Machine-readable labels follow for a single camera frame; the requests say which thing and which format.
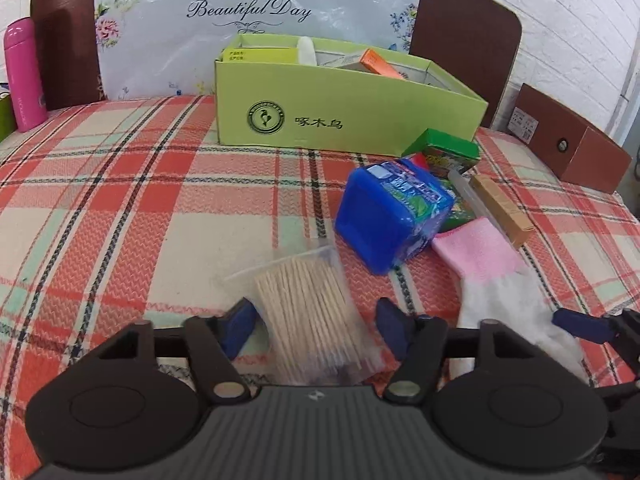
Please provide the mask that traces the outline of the pink white glove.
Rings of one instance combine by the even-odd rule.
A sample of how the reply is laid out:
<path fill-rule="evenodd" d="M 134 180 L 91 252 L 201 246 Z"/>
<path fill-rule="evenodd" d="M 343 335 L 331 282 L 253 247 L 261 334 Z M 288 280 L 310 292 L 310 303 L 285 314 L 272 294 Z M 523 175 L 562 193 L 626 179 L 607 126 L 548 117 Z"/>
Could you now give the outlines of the pink white glove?
<path fill-rule="evenodd" d="M 533 269 L 488 219 L 478 218 L 436 235 L 432 248 L 456 278 L 459 328 L 497 320 L 583 382 L 588 380 L 582 347 L 552 323 L 552 311 Z"/>

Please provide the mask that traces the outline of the bag of toothpicks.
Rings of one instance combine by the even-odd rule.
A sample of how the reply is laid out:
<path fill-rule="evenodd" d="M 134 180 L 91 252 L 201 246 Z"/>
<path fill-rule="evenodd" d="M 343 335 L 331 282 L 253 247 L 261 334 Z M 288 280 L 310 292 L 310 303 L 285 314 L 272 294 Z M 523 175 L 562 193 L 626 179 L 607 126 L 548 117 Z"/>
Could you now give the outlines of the bag of toothpicks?
<path fill-rule="evenodd" d="M 382 372 L 381 349 L 352 301 L 334 245 L 289 250 L 234 272 L 224 284 L 262 319 L 278 384 L 352 386 Z"/>

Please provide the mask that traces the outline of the blue tissue pack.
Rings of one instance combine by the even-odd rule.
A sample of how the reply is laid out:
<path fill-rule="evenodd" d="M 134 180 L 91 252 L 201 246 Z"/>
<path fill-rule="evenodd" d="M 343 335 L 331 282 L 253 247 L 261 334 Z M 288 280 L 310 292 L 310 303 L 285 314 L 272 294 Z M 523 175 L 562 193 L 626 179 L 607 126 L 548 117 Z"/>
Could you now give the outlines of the blue tissue pack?
<path fill-rule="evenodd" d="M 439 180 L 408 159 L 352 171 L 335 231 L 370 273 L 383 275 L 420 254 L 449 217 L 454 198 Z"/>

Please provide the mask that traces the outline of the white orange medicine box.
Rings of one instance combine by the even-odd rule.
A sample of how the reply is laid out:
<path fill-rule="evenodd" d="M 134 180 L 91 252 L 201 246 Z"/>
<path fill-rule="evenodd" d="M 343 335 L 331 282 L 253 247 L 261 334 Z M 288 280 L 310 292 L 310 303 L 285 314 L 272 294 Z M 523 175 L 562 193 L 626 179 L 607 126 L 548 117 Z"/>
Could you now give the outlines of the white orange medicine box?
<path fill-rule="evenodd" d="M 385 58 L 382 58 L 378 52 L 372 49 L 346 54 L 336 62 L 335 67 L 380 75 L 386 78 L 404 79 L 394 66 L 391 66 Z"/>

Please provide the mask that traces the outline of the yellow green box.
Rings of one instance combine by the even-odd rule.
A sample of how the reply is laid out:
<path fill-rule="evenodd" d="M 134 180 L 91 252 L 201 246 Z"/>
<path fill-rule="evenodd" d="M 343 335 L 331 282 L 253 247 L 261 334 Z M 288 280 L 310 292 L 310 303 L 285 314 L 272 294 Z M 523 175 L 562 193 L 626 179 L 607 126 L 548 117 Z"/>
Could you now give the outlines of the yellow green box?
<path fill-rule="evenodd" d="M 222 51 L 221 61 L 225 63 L 297 64 L 298 50 L 289 47 L 225 48 Z"/>

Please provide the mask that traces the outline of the clear plastic tube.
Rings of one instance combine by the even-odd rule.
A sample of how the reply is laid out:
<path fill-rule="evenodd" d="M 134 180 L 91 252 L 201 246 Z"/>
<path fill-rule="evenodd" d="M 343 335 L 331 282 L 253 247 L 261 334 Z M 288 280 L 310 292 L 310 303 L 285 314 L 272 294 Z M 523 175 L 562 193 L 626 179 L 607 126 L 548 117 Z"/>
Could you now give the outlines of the clear plastic tube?
<path fill-rule="evenodd" d="M 451 169 L 448 172 L 448 180 L 458 193 L 458 195 L 465 201 L 465 203 L 471 208 L 474 212 L 476 218 L 485 217 L 490 223 L 503 235 L 503 237 L 507 240 L 506 232 L 503 231 L 497 219 L 490 212 L 488 207 L 484 204 L 484 202 L 480 199 L 480 196 L 472 189 L 472 186 L 469 185 L 468 181 L 462 177 L 461 174 L 457 172 L 455 169 Z"/>

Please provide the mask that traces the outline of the plaid bed sheet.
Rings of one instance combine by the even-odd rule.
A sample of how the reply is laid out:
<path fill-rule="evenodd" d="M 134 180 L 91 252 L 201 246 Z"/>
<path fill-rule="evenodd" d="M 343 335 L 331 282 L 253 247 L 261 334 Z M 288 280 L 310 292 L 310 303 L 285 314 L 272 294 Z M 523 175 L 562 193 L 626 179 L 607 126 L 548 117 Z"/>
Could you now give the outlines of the plaid bed sheet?
<path fill-rule="evenodd" d="M 383 296 L 456 322 L 434 252 L 374 276 L 334 236 L 348 175 L 374 157 L 218 146 L 215 108 L 212 96 L 99 102 L 1 142 L 1 479 L 39 466 L 24 414 L 44 384 L 139 318 L 226 310 L 222 281 L 271 249 L 330 240 L 368 322 Z M 639 311 L 639 221 L 620 196 L 560 182 L 513 136 L 476 140 L 474 169 L 534 225 L 520 254 L 547 306 Z"/>

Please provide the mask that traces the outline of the brown cardboard box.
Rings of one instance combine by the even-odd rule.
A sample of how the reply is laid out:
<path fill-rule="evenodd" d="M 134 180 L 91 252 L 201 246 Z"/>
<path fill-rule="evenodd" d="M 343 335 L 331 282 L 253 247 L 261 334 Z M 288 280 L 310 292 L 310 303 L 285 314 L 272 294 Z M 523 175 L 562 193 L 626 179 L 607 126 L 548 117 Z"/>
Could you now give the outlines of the brown cardboard box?
<path fill-rule="evenodd" d="M 564 104 L 523 84 L 506 126 L 567 183 L 612 194 L 631 158 L 615 141 Z"/>

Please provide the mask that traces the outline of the light green cardboard box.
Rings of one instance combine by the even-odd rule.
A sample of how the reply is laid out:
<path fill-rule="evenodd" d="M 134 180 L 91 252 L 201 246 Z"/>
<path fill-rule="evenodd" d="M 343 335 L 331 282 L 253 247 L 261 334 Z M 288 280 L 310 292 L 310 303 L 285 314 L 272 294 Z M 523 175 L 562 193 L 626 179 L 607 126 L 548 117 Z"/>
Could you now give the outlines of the light green cardboard box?
<path fill-rule="evenodd" d="M 427 129 L 474 138 L 487 102 L 435 62 L 378 49 L 394 79 L 338 64 L 363 44 L 312 43 L 314 66 L 216 60 L 220 143 L 397 157 Z"/>

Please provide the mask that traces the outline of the dark green open box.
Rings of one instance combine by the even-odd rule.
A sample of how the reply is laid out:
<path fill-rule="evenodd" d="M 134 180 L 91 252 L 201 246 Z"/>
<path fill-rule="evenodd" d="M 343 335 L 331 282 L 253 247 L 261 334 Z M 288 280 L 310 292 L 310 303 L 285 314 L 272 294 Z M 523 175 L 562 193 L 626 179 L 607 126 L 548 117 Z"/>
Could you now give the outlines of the dark green open box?
<path fill-rule="evenodd" d="M 0 96 L 0 140 L 17 129 L 11 95 L 9 92 L 2 92 Z"/>

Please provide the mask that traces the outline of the brown wooden headboard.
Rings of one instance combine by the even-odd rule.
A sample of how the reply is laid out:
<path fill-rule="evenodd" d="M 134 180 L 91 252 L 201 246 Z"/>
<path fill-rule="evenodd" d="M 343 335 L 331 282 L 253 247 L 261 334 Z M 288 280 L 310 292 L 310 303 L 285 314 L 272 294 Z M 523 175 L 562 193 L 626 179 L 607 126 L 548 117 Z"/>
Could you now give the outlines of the brown wooden headboard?
<path fill-rule="evenodd" d="M 48 110 L 104 99 L 93 0 L 30 0 Z M 429 58 L 479 94 L 490 127 L 518 54 L 522 25 L 495 0 L 420 0 L 409 52 Z"/>

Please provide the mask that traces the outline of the floral plastic bedding bag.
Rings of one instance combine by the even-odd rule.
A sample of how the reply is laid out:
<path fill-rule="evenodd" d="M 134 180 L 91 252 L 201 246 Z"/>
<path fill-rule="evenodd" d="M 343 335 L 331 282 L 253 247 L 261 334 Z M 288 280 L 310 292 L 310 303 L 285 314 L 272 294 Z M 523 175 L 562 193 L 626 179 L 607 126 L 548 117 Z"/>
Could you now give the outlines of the floral plastic bedding bag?
<path fill-rule="evenodd" d="M 239 34 L 331 38 L 408 51 L 419 0 L 94 0 L 107 99 L 211 94 Z"/>

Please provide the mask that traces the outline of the pink thermos bottle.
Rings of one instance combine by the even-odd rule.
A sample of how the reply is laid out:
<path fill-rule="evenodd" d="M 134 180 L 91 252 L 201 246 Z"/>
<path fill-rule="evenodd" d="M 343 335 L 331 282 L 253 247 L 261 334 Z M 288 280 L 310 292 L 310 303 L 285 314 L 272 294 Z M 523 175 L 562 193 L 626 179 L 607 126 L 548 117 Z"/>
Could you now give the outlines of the pink thermos bottle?
<path fill-rule="evenodd" d="M 26 132 L 48 117 L 38 66 L 35 24 L 31 18 L 20 18 L 9 24 L 3 36 L 3 49 L 17 129 Z"/>

